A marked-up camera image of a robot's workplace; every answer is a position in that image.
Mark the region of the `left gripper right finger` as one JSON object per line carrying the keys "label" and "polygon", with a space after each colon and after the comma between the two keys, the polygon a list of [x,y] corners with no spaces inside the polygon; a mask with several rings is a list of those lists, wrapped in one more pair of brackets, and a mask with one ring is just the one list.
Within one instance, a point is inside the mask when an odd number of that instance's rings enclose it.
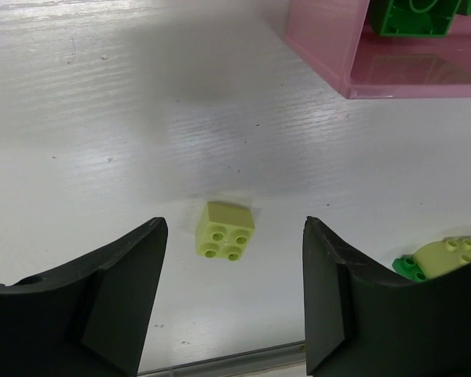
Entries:
{"label": "left gripper right finger", "polygon": [[310,376],[471,376],[471,241],[458,267],[412,280],[346,243],[318,218],[302,244]]}

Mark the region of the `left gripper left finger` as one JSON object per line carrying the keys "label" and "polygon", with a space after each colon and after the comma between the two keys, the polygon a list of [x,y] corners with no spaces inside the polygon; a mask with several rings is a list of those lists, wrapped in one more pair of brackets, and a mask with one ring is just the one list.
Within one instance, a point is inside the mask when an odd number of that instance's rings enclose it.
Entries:
{"label": "left gripper left finger", "polygon": [[135,376],[168,227],[153,218],[56,268],[0,284],[0,376]]}

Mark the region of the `lime green striped lego stack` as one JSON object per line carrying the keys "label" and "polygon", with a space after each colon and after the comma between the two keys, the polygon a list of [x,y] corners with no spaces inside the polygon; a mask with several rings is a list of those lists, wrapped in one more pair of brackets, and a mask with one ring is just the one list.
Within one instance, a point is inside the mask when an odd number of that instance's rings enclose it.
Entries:
{"label": "lime green striped lego stack", "polygon": [[413,254],[394,259],[392,268],[401,276],[420,283],[470,263],[471,239],[459,237],[427,243]]}

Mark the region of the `lime green square lego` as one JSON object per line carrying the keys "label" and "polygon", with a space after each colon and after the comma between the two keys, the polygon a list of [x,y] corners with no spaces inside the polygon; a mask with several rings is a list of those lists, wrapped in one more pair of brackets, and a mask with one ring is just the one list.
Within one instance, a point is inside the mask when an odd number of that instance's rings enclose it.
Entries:
{"label": "lime green square lego", "polygon": [[237,262],[254,231],[250,208],[219,201],[207,202],[195,231],[195,252],[205,258]]}

